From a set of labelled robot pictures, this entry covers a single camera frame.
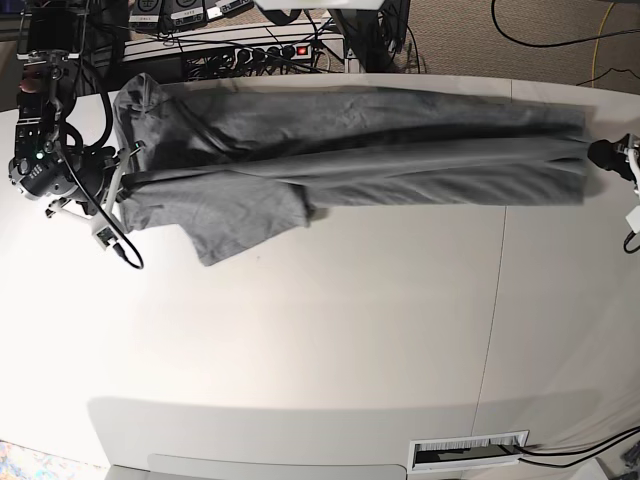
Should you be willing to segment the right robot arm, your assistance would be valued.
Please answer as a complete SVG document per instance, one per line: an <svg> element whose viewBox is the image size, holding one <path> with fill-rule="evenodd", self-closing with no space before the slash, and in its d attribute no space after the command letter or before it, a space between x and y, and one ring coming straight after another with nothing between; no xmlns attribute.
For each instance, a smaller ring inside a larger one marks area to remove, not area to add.
<svg viewBox="0 0 640 480"><path fill-rule="evenodd" d="M92 64L110 1L25 1L15 30L23 64L17 93L11 185L25 198L52 198L49 215L78 203L85 215L108 217L120 186L122 159L108 146L114 116L106 85ZM81 81L96 88L105 115L102 134L86 142L69 117Z"/></svg>

